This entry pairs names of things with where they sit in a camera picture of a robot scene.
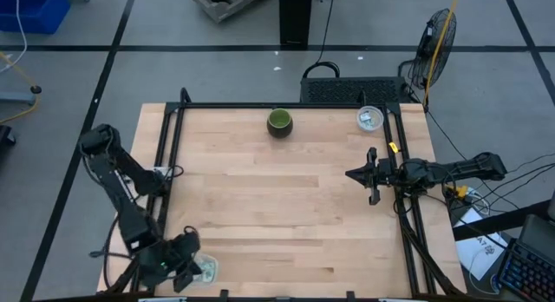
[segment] black floor stripe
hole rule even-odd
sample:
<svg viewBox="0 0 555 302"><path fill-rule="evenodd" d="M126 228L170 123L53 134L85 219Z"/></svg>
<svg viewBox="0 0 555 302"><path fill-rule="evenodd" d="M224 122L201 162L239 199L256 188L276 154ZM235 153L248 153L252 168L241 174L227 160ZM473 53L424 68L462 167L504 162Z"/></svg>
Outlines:
<svg viewBox="0 0 555 302"><path fill-rule="evenodd" d="M320 51L322 45L309 45L300 49L290 45L120 45L118 51L137 52L228 52L228 51ZM408 45L326 45L325 51L374 51L374 52L415 52L417 46ZM2 51L20 51L21 45L0 45ZM33 45L27 51L110 51L107 45ZM451 52L463 53L513 53L529 51L528 46L453 46ZM542 52L555 52L555 46L538 47Z"/></svg>
<svg viewBox="0 0 555 302"><path fill-rule="evenodd" d="M506 0L506 3L509 5L509 9L513 14L514 21L517 23L517 26L519 27L519 30L520 30L520 34L522 34L522 37L526 42L526 46L528 46L528 48L530 49L530 54L532 55L532 59L536 64L536 68L538 69L538 72L539 72L539 75L541 76L542 81L544 81L545 88L547 89L549 96L552 98L552 101L555 104L555 85L553 84L553 80L549 73L549 70L545 66L544 60L539 54L539 49L543 49L543 51L548 52L547 50L552 49L552 47L548 47L548 48L536 47L536 44L534 43L534 41L532 40L532 36L530 35L530 31L526 27L526 24L524 23L524 19L520 15L519 8L517 8L517 4L514 2L514 0Z"/></svg>
<svg viewBox="0 0 555 302"><path fill-rule="evenodd" d="M110 51L110 45L29 45L27 51ZM21 51L22 45L0 45L1 51Z"/></svg>
<svg viewBox="0 0 555 302"><path fill-rule="evenodd" d="M96 85L95 93L93 94L93 98L91 99L91 103L88 107L88 112L85 116L80 135L84 132L89 131L93 125L98 105L100 104L102 94L104 92L104 89L106 88L106 82L108 81L110 71L112 70L112 66L114 64L117 47L121 42L121 37L123 36L123 31L125 30L125 27L127 25L127 20L129 19L129 14L131 13L133 4L134 0L127 0L125 9L123 10L123 14L121 15L118 29L115 33L114 40L112 41L112 46L108 53L108 57L106 59L106 62L104 63L104 68L102 69L101 76ZM44 232L41 240L41 245L39 246L38 253L35 257L35 261L33 262L29 277L27 278L27 282L25 283L25 287L23 288L23 293L20 301L31 301L33 299L33 296L35 295L36 287L38 286L38 282L41 278L44 264L46 263L50 248L52 247L52 242L54 241L54 237L56 236L56 230L58 228L58 225L60 224L60 220L62 219L63 209L65 208L66 202L68 201L69 191L71 190L71 186L73 185L75 174L77 173L77 168L79 167L80 159L81 155L79 154L79 151L77 150L77 145L75 144L75 150L71 156L68 170L65 174L65 177L63 178L60 193L58 194L54 209L52 211L52 214L50 215L49 223L46 226L46 231Z"/></svg>

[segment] yellow tag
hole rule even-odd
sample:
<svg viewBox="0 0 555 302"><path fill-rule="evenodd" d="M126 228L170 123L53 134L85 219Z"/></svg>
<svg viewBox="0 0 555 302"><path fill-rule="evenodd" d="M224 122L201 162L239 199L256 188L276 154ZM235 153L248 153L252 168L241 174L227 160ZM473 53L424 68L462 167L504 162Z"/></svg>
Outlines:
<svg viewBox="0 0 555 302"><path fill-rule="evenodd" d="M390 142L389 146L391 147L391 150L393 150L394 153L398 153L399 149L397 148L397 145L395 145L394 142Z"/></svg>

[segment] green cup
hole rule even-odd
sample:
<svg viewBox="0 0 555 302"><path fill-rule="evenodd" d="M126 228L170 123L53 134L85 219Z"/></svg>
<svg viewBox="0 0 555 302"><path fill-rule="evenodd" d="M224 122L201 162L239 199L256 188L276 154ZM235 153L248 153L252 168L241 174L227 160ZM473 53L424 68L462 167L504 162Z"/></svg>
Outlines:
<svg viewBox="0 0 555 302"><path fill-rule="evenodd" d="M293 130L293 118L287 110L282 108L273 109L266 121L268 133L275 138L285 138Z"/></svg>

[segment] white paper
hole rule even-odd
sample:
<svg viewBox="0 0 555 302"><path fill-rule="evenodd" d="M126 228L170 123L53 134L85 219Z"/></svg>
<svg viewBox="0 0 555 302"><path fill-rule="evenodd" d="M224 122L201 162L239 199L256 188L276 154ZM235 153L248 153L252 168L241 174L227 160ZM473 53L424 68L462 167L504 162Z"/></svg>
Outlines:
<svg viewBox="0 0 555 302"><path fill-rule="evenodd" d="M468 212L461 218L466 223L472 223L476 220L481 220L481 216L474 210L470 208ZM464 225L462 221L458 221L455 227ZM501 238L498 233L492 233L489 237L503 246L507 246L507 243ZM461 240L456 242L457 253L459 254L459 260L461 264L467 269L470 269L472 264L472 275L477 279L481 280L486 272L492 267L493 263L497 258L503 253L503 248L492 243L485 236L480 236L476 238L471 238L468 240Z"/></svg>

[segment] keyboard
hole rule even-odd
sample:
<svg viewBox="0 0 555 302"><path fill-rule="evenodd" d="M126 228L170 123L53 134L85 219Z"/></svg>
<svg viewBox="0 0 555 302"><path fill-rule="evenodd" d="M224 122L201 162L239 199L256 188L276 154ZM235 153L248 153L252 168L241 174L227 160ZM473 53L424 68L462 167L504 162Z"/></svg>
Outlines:
<svg viewBox="0 0 555 302"><path fill-rule="evenodd" d="M555 265L518 241L507 248L499 271L499 282L521 298L555 302Z"/></svg>
<svg viewBox="0 0 555 302"><path fill-rule="evenodd" d="M410 102L402 91L402 77L305 78L301 81L301 102L361 102L368 104Z"/></svg>

